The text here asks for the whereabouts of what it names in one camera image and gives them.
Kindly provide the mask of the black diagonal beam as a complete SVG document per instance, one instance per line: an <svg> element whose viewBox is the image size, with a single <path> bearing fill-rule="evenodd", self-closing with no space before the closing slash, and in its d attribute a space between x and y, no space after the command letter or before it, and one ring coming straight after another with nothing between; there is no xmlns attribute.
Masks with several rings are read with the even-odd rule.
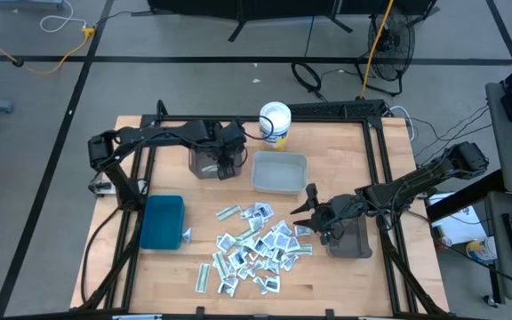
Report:
<svg viewBox="0 0 512 320"><path fill-rule="evenodd" d="M428 219L430 222L441 220L482 200L489 192L505 190L502 170L499 169L427 207Z"/></svg>

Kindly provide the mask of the white paper sheet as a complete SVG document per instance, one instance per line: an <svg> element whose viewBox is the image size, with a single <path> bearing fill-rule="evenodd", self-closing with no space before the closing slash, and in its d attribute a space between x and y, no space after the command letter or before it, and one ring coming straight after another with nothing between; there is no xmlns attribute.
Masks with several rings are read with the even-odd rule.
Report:
<svg viewBox="0 0 512 320"><path fill-rule="evenodd" d="M431 223L442 244L452 246L487 237L484 221L478 217L473 205L460 209L445 218Z"/></svg>

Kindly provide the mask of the black floor fan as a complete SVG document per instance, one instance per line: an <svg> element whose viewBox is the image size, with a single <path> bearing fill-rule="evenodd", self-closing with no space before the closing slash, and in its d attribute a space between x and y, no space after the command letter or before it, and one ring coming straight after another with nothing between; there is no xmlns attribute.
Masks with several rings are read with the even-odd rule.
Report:
<svg viewBox="0 0 512 320"><path fill-rule="evenodd" d="M394 1L386 5L382 13L369 16L367 35L368 51L361 56L366 59L365 71L359 64L355 67L363 83L362 92L371 89L395 97L403 91L403 77L411 65L415 48L415 30L411 26L412 16L405 8ZM397 82L396 92L384 90L369 84L368 78L374 77L387 82Z"/></svg>

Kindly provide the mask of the silver mounting plate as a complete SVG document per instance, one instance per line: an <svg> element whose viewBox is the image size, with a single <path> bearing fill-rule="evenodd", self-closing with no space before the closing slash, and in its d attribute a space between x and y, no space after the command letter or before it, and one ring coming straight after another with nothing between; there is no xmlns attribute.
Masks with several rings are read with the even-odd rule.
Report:
<svg viewBox="0 0 512 320"><path fill-rule="evenodd" d="M116 188L109 178L103 173L97 173L89 182L88 189L95 197L114 195Z"/></svg>

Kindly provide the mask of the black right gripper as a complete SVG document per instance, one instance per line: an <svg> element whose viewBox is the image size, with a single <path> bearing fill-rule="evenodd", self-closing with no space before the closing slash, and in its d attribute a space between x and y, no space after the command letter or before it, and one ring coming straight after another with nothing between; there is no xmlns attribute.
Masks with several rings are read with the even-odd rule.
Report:
<svg viewBox="0 0 512 320"><path fill-rule="evenodd" d="M308 212L313 210L310 219L296 220L294 225L310 228L314 232L319 232L321 244L328 244L332 235L334 226L341 220L360 217L366 212L366 202L359 196L342 194L334 196L326 203L319 203L317 198L316 184L307 185L308 200L297 207L291 214Z"/></svg>

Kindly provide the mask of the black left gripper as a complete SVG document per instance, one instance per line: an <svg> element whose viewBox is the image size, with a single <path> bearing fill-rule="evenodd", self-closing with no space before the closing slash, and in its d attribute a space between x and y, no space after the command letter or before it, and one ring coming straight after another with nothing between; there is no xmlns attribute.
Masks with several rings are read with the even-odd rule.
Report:
<svg viewBox="0 0 512 320"><path fill-rule="evenodd" d="M230 179L235 176L234 167L242 167L245 162L246 137L244 135L243 123L233 120L223 125L217 122L213 127L214 138L217 147L214 151L217 164L221 166L218 170L219 179Z"/></svg>

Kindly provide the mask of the smoky translucent plastic bin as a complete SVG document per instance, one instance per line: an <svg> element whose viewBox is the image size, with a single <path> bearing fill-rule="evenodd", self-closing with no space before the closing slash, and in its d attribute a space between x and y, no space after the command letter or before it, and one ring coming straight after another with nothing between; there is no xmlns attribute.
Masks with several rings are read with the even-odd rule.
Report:
<svg viewBox="0 0 512 320"><path fill-rule="evenodd" d="M214 155L215 149L216 147L200 147L188 151L188 168L198 179L219 179L218 171L202 172L202 168L207 165L218 165L216 155ZM234 169L235 176L238 176L242 171L242 167L234 167Z"/></svg>
<svg viewBox="0 0 512 320"><path fill-rule="evenodd" d="M371 258L365 216L337 222L329 238L327 253L341 259Z"/></svg>

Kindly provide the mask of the black perforated bar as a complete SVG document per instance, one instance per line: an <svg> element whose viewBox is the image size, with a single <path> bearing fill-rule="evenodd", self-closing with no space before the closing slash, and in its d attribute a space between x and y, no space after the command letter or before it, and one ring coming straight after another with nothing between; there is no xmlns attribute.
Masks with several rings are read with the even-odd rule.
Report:
<svg viewBox="0 0 512 320"><path fill-rule="evenodd" d="M290 104L288 108L296 117L337 117L341 119L383 116L388 112L384 100L301 103Z"/></svg>

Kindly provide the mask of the teal plastic bin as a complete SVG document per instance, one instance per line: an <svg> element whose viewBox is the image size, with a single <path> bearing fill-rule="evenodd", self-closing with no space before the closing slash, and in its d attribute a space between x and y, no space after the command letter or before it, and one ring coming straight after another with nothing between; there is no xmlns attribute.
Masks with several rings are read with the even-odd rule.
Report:
<svg viewBox="0 0 512 320"><path fill-rule="evenodd" d="M185 205L176 195L150 196L141 227L143 250L178 250L181 244Z"/></svg>

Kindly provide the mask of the light grey plastic bin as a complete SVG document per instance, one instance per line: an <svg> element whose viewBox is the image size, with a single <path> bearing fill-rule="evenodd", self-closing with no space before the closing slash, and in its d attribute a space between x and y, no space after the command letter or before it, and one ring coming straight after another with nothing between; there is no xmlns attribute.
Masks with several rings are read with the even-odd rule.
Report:
<svg viewBox="0 0 512 320"><path fill-rule="evenodd" d="M297 195L308 184L308 159L298 153L257 151L251 183L258 192Z"/></svg>

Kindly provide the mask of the lying wipes canister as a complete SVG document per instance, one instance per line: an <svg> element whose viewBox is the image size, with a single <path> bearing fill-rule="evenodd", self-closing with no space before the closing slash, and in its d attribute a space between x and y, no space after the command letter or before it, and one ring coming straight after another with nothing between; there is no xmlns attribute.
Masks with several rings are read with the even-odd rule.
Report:
<svg viewBox="0 0 512 320"><path fill-rule="evenodd" d="M498 258L495 237L489 236L466 244L466 254L476 261L491 261Z"/></svg>

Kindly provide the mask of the black curtain partition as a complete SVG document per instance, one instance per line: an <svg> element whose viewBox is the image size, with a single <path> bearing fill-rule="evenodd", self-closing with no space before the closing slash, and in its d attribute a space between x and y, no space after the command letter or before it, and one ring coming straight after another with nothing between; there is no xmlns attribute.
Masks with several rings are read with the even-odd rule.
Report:
<svg viewBox="0 0 512 320"><path fill-rule="evenodd" d="M152 13L228 20L269 20L336 14L383 13L389 0L147 0Z"/></svg>

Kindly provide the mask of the Lysol wipes canister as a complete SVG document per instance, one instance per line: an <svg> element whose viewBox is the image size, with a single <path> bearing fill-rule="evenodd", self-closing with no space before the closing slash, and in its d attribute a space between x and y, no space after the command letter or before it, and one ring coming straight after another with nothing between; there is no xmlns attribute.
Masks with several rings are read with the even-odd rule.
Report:
<svg viewBox="0 0 512 320"><path fill-rule="evenodd" d="M283 102L272 101L260 110L260 137L263 147L285 151L292 123L292 112Z"/></svg>

